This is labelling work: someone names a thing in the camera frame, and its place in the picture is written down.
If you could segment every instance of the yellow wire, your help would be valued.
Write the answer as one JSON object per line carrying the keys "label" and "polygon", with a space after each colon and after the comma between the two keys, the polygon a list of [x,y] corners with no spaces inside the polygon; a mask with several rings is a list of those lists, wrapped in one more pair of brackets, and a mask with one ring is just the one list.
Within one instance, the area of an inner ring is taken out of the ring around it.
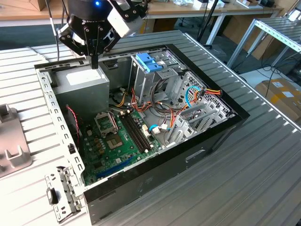
{"label": "yellow wire", "polygon": [[119,105],[115,105],[115,106],[116,107],[121,107],[124,104],[125,97],[126,97],[126,94],[124,93],[123,97],[122,97],[122,101],[120,102],[120,104]]}
{"label": "yellow wire", "polygon": [[213,90],[213,89],[206,89],[208,91],[212,91],[212,92],[219,92],[220,90]]}

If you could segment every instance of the blue cable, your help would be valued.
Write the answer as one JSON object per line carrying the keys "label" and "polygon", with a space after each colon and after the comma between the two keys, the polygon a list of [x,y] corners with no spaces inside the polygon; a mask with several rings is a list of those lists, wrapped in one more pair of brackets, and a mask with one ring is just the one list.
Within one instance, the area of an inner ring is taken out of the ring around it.
{"label": "blue cable", "polygon": [[201,88],[199,88],[199,87],[197,87],[197,86],[189,86],[189,87],[187,88],[186,93],[185,93],[185,101],[186,101],[186,103],[187,103],[187,105],[188,105],[189,107],[191,107],[191,104],[190,104],[190,102],[189,102],[189,100],[188,100],[188,92],[189,92],[189,89],[191,89],[191,88],[195,88],[196,90],[201,91]]}
{"label": "blue cable", "polygon": [[157,127],[158,125],[154,124],[154,125],[151,125],[150,128],[149,128],[149,131],[151,131],[153,128]]}

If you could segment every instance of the gray plastic stand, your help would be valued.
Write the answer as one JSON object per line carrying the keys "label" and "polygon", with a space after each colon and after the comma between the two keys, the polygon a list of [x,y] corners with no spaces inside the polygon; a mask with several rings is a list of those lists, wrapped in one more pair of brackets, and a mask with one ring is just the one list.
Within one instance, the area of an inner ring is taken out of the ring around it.
{"label": "gray plastic stand", "polygon": [[0,105],[0,178],[31,163],[16,109]]}

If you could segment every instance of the green circuit board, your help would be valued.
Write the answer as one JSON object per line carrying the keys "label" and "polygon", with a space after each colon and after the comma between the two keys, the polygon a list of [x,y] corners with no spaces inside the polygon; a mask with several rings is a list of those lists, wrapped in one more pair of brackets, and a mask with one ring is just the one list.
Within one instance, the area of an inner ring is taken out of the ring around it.
{"label": "green circuit board", "polygon": [[[138,112],[133,111],[130,116],[140,125],[143,124]],[[106,177],[161,150],[160,143],[153,136],[150,136],[146,140],[152,148],[147,153],[139,151],[119,116],[115,115],[114,118],[118,131],[108,133],[103,137],[94,120],[80,127],[83,136],[80,138],[79,153],[85,165],[83,177],[86,185],[90,185],[102,177]],[[106,118],[97,122],[104,129],[112,126]]]}

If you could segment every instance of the metal workbench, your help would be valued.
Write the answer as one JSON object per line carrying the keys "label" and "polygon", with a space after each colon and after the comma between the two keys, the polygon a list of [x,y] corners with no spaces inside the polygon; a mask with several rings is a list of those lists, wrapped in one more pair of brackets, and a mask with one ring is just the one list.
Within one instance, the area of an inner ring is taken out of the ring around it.
{"label": "metal workbench", "polygon": [[[123,39],[113,51],[164,43],[175,44],[251,116],[217,152],[98,225],[294,226],[301,217],[300,128],[180,31]],[[55,45],[35,50],[49,61],[56,59]],[[66,47],[60,50],[61,59],[72,58]],[[0,104],[18,110],[33,158],[30,167],[0,179],[4,226],[56,225],[44,175],[66,160],[33,69],[45,61],[28,48],[0,52]],[[89,224],[82,211],[62,225]]]}
{"label": "metal workbench", "polygon": [[280,42],[286,45],[284,50],[272,63],[272,66],[275,66],[275,64],[277,64],[277,62],[289,48],[292,48],[297,52],[301,52],[301,24],[299,23],[299,20],[292,22],[285,17],[254,19],[245,32],[244,36],[242,37],[240,43],[237,45],[230,60],[228,61],[227,66],[229,68],[231,68],[236,61],[236,58],[238,57],[240,51],[244,47],[246,41],[248,40],[255,27],[260,28],[261,32],[250,47],[248,51],[249,54],[251,54],[254,48],[258,46],[265,33],[271,35],[272,37],[278,39]]}

